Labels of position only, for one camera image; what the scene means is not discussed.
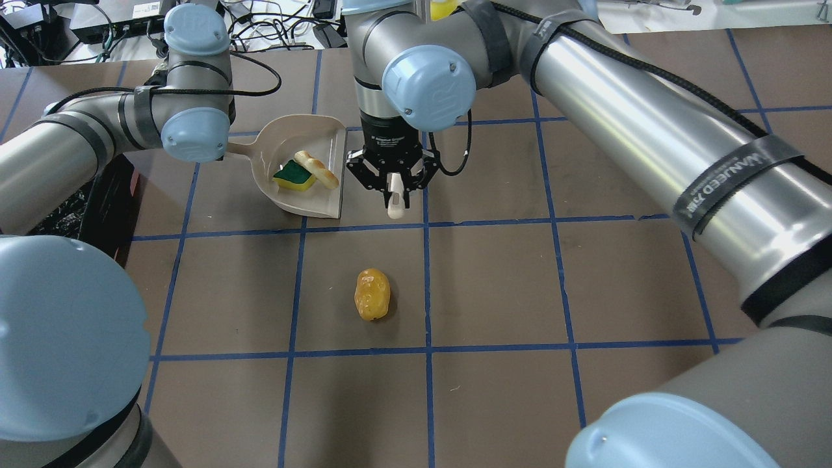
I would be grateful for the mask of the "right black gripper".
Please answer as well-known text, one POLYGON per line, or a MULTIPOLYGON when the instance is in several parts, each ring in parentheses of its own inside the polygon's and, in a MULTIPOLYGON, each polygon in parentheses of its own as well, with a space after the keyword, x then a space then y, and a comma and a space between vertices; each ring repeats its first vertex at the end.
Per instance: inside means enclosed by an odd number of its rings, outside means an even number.
POLYGON ((363 146, 351 151, 347 170, 367 190, 392 195, 389 179, 396 173, 404 184, 404 195, 428 186, 439 171, 439 152, 428 150, 420 142, 419 131, 401 116, 360 115, 363 146))

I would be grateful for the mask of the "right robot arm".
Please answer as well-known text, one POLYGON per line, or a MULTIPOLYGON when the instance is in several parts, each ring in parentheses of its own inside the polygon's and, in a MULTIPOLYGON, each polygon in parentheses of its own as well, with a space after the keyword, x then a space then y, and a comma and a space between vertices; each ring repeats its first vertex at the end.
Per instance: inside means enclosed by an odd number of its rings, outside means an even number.
POLYGON ((594 1, 345 1, 366 145, 348 160, 392 217, 439 169, 477 88, 521 76, 585 141, 550 144, 556 195, 645 193, 737 285, 757 332, 582 429, 567 467, 830 466, 830 175, 604 29, 594 1))

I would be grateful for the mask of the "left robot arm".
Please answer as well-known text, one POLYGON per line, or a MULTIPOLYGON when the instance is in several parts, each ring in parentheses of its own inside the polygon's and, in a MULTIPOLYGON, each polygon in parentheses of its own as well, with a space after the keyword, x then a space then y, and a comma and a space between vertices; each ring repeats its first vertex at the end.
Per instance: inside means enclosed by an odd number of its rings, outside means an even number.
POLYGON ((2 466, 178 467, 140 409, 151 339, 136 285, 99 248, 32 228, 129 151, 226 153, 231 39, 210 6, 164 17, 166 83, 93 88, 2 145, 2 466))

